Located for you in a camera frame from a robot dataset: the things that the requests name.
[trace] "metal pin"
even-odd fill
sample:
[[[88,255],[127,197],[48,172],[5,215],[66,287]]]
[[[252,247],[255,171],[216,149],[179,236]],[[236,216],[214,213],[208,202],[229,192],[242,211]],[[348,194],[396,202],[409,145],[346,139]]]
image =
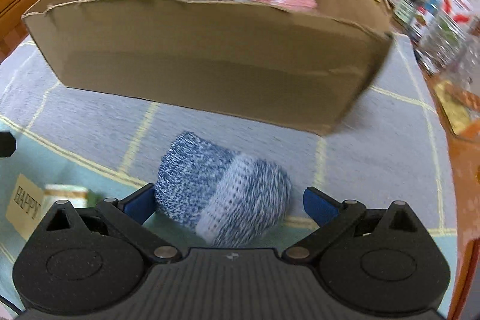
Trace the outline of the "metal pin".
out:
[[[162,246],[155,248],[153,254],[157,258],[168,259],[173,258],[178,253],[177,249],[172,246]]]
[[[285,254],[291,259],[305,259],[310,255],[310,251],[304,247],[290,247]]]

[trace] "open cardboard box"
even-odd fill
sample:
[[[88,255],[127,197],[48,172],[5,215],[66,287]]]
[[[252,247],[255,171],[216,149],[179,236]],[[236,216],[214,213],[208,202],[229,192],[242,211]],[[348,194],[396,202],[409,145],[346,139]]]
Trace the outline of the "open cardboard box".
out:
[[[138,97],[323,135],[392,43],[372,0],[260,3],[39,0],[24,21],[68,87]]]

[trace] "rolled sock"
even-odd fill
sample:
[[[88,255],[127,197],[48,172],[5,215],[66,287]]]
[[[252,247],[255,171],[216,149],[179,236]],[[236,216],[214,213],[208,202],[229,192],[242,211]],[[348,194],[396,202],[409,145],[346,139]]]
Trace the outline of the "rolled sock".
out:
[[[162,158],[158,209],[214,247],[243,247],[281,221],[291,182],[277,164],[181,133]]]

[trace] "blue knit sock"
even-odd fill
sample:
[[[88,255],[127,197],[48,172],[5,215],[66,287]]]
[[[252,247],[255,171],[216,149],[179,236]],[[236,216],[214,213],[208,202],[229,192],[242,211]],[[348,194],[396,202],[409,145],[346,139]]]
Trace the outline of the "blue knit sock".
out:
[[[215,247],[241,247],[285,216],[291,182],[275,163],[181,133],[162,158],[159,210]]]

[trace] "black cable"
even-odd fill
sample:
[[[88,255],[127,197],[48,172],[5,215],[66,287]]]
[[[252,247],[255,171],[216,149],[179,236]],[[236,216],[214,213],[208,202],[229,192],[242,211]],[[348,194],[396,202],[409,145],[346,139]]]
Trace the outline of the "black cable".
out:
[[[22,311],[16,305],[14,305],[13,303],[11,303],[9,300],[7,300],[5,297],[3,297],[1,295],[0,295],[0,302],[5,304],[6,306],[8,306],[16,314],[18,314],[18,315],[21,314]]]

